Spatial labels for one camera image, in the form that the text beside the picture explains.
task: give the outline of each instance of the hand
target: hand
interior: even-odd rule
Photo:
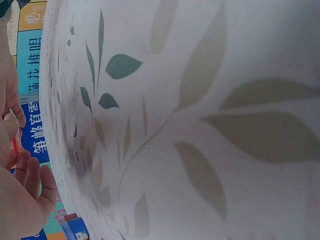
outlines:
[[[2,240],[38,234],[55,208],[57,187],[48,166],[26,150],[10,150],[10,141],[19,129],[18,120],[9,113],[0,119],[0,235]],[[8,170],[16,164],[14,174]]]
[[[26,125],[26,116],[19,103],[18,86],[18,72],[10,54],[5,25],[0,27],[0,116],[3,118],[12,109],[23,128]]]

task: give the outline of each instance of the orange sign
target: orange sign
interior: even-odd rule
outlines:
[[[42,29],[46,6],[46,2],[33,2],[22,8],[18,31]]]

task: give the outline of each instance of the finger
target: finger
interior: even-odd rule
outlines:
[[[31,157],[27,162],[25,189],[37,199],[40,191],[40,164],[38,159]]]
[[[45,219],[48,219],[56,206],[57,186],[55,178],[47,165],[40,168],[40,179],[42,189],[37,203],[40,205]]]
[[[19,103],[18,94],[16,94],[13,99],[16,103],[15,103],[15,105],[13,105],[13,107],[11,109],[12,109],[13,113],[15,114],[16,118],[18,119],[19,126],[21,128],[24,128],[26,125],[26,116],[25,116],[24,110],[22,109],[22,107]]]
[[[26,185],[27,181],[27,165],[30,159],[30,152],[23,150],[19,153],[18,159],[16,161],[16,168],[14,170],[14,177],[23,185]]]
[[[10,155],[8,162],[6,163],[5,169],[10,170],[14,165],[17,164],[19,153],[15,152],[13,149],[10,150]]]
[[[15,138],[19,130],[18,120],[16,116],[10,112],[4,117],[3,124],[11,142]]]

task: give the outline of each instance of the leaf pattern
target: leaf pattern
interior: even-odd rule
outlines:
[[[227,43],[225,1],[194,48],[185,67],[177,110],[196,104],[206,95],[224,60]]]
[[[130,123],[131,113],[129,113],[128,120],[126,123],[126,130],[124,135],[124,144],[123,144],[123,161],[126,159],[126,155],[128,153],[130,143],[131,143],[131,123]]]
[[[97,84],[96,84],[97,87],[99,85],[102,50],[103,50],[103,46],[104,46],[104,35],[105,35],[105,20],[104,20],[103,14],[102,14],[102,10],[100,10],[99,33],[98,33],[98,39],[99,39],[99,70],[98,70],[98,81],[97,81]]]
[[[81,151],[85,150],[85,144],[86,144],[86,137],[81,136],[79,140],[79,148]]]
[[[118,155],[118,167],[119,169],[121,168],[121,163],[120,163],[120,145],[119,145],[119,141],[116,141],[116,152]]]
[[[126,216],[124,216],[123,221],[124,221],[125,233],[128,234],[130,232],[130,223]]]
[[[133,74],[138,68],[140,68],[141,64],[142,61],[134,59],[131,56],[116,54],[106,65],[105,71],[113,79],[122,79]]]
[[[299,119],[284,112],[211,115],[201,119],[253,158],[270,164],[319,161],[320,142]]]
[[[178,7],[178,0],[162,0],[154,15],[150,49],[153,54],[159,54],[165,48]]]
[[[75,130],[74,130],[74,134],[73,137],[75,138],[77,136],[77,122],[75,122]]]
[[[227,207],[224,190],[216,171],[208,159],[195,146],[187,142],[177,142],[173,146],[181,157],[193,187],[225,221]]]
[[[75,29],[74,29],[74,26],[72,26],[71,28],[70,28],[70,33],[71,33],[71,35],[73,36],[73,35],[75,35]]]
[[[57,63],[58,72],[59,72],[59,66],[60,66],[59,60],[60,60],[60,45],[58,47],[58,59],[57,59],[57,61],[58,61],[58,63]]]
[[[98,103],[104,109],[119,108],[118,103],[114,97],[109,93],[104,93]]]
[[[107,214],[107,216],[110,218],[110,220],[112,221],[112,222],[116,222],[116,214],[115,214],[115,212],[114,211],[110,211],[108,214]]]
[[[148,118],[147,118],[147,106],[145,97],[142,95],[142,119],[143,119],[143,129],[144,135],[148,135]]]
[[[56,98],[58,99],[58,103],[59,103],[59,105],[60,105],[60,107],[61,107],[60,95],[59,95],[59,92],[58,92],[58,91],[56,91]]]
[[[109,207],[111,202],[111,196],[110,196],[110,190],[109,187],[104,188],[102,191],[100,191],[100,187],[103,180],[103,166],[102,166],[102,160],[100,157],[100,160],[95,167],[94,171],[91,173],[91,185],[93,193],[96,197],[96,199],[99,201],[101,205],[104,207]]]
[[[88,168],[92,169],[93,163],[92,163],[92,155],[91,155],[91,152],[90,152],[89,145],[86,148],[86,161],[87,161]]]
[[[98,136],[101,145],[106,148],[104,129],[102,128],[100,121],[96,117],[93,118],[93,121],[95,126],[95,133]]]
[[[135,236],[146,238],[150,233],[150,216],[146,195],[137,201],[134,208]]]
[[[76,95],[76,92],[77,92],[77,79],[78,79],[78,76],[77,76],[77,73],[75,73],[73,77],[73,83],[72,83],[73,97]]]
[[[246,82],[233,90],[223,102],[221,109],[319,97],[320,89],[303,83],[275,78],[258,79]]]
[[[89,98],[89,95],[88,95],[88,91],[83,86],[80,87],[80,91],[81,91],[82,101],[83,101],[84,105],[87,106],[90,109],[90,112],[91,112],[91,115],[92,115],[91,102],[90,102],[90,98]]]
[[[120,234],[122,240],[126,240],[126,238],[125,238],[120,232],[119,232],[119,234]]]
[[[95,63],[92,57],[92,54],[88,48],[88,44],[86,43],[86,55],[88,57],[88,62],[90,65],[91,75],[92,75],[92,83],[93,83],[93,95],[95,95]]]

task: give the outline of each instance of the beige leaf print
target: beige leaf print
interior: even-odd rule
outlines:
[[[121,168],[121,162],[120,162],[120,145],[119,145],[119,141],[116,141],[116,152],[118,155],[118,168]]]
[[[261,161],[271,164],[319,161],[319,139],[303,122],[288,113],[212,115],[202,121]]]
[[[91,178],[92,190],[96,199],[104,207],[109,207],[110,201],[111,201],[109,187],[105,187],[102,191],[100,191],[100,187],[102,185],[102,180],[103,180],[103,166],[102,166],[101,157],[94,171],[92,171],[90,178]]]
[[[102,128],[100,121],[96,117],[93,117],[93,121],[95,133],[98,136],[99,142],[104,148],[106,148],[104,129]]]
[[[128,120],[126,123],[126,130],[125,130],[125,135],[124,135],[124,144],[123,144],[123,161],[125,161],[126,155],[128,153],[130,143],[131,143],[131,113],[129,113]]]
[[[123,221],[124,221],[125,233],[128,234],[130,232],[130,223],[126,216],[124,216]]]
[[[108,214],[107,214],[107,216],[110,218],[110,220],[112,221],[112,222],[116,222],[116,214],[115,214],[115,212],[114,211],[110,211]]]
[[[76,91],[77,91],[77,74],[74,75],[73,77],[73,96],[76,95]]]
[[[150,50],[159,54],[165,48],[178,7],[178,0],[161,0],[151,26]]]
[[[89,145],[87,146],[87,149],[86,149],[86,160],[87,160],[87,165],[88,165],[88,168],[89,169],[92,169],[92,155],[91,155],[91,152],[90,152],[90,147]]]
[[[225,11],[225,0],[221,0],[216,16],[191,54],[180,85],[178,110],[206,95],[219,72],[227,43]]]
[[[144,135],[148,135],[148,118],[147,118],[147,106],[145,97],[142,95],[142,119],[143,119],[143,129]]]
[[[225,221],[227,207],[224,190],[208,159],[195,146],[187,142],[177,142],[173,146],[181,157],[193,187]]]
[[[86,144],[86,137],[81,136],[79,140],[79,148],[81,151],[85,150],[85,144]]]
[[[320,97],[320,89],[303,83],[275,78],[258,79],[246,82],[233,90],[223,102],[221,109],[317,97]]]
[[[146,195],[136,202],[134,208],[134,224],[135,236],[138,238],[146,238],[150,233],[150,216]]]
[[[62,72],[62,78],[63,78],[63,95],[67,97],[68,89],[67,89],[67,78],[64,72]]]

